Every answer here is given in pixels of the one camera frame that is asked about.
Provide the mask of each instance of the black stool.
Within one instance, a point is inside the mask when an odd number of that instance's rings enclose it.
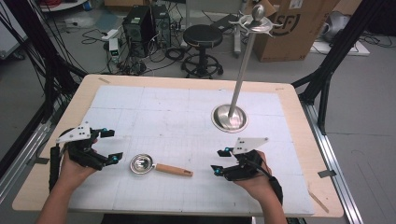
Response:
[[[185,70],[188,74],[196,77],[209,77],[212,79],[212,74],[223,74],[222,66],[215,57],[206,54],[206,49],[212,49],[219,45],[222,41],[222,33],[219,28],[210,25],[193,25],[187,28],[183,34],[184,41],[199,50],[199,54],[193,54],[187,57],[181,65],[181,70]],[[192,59],[199,57],[198,63]]]

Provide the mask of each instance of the round metal base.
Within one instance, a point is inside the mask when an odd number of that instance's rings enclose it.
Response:
[[[219,105],[212,111],[213,124],[226,133],[239,133],[248,126],[248,116],[244,110],[235,106],[229,118],[230,105]]]

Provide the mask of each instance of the table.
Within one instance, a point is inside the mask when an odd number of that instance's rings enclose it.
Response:
[[[85,116],[96,91],[102,85],[232,91],[234,81],[180,79],[163,77],[86,76],[69,107],[55,128],[49,144],[40,157],[50,157],[50,147],[64,130],[78,126]],[[242,91],[276,93],[290,129],[290,135],[304,172],[314,217],[340,217],[344,214],[329,177],[320,178],[318,172],[326,170],[323,159],[301,108],[297,94],[290,84],[245,82]],[[49,165],[36,164],[13,203],[15,210],[40,210],[48,196]]]

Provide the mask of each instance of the metal ladle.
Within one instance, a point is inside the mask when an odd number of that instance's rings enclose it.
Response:
[[[192,176],[192,171],[188,171],[175,166],[164,164],[153,164],[153,159],[148,154],[138,154],[131,160],[131,170],[135,174],[143,175],[148,173],[152,168],[157,171],[171,175]]]

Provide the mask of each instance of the printed logo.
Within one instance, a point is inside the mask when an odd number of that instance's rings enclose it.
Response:
[[[300,20],[301,14],[289,15],[289,16],[278,16],[276,19],[277,24],[282,24],[280,27],[274,27],[272,32],[275,36],[282,36],[290,34],[294,28],[296,28],[298,21]]]

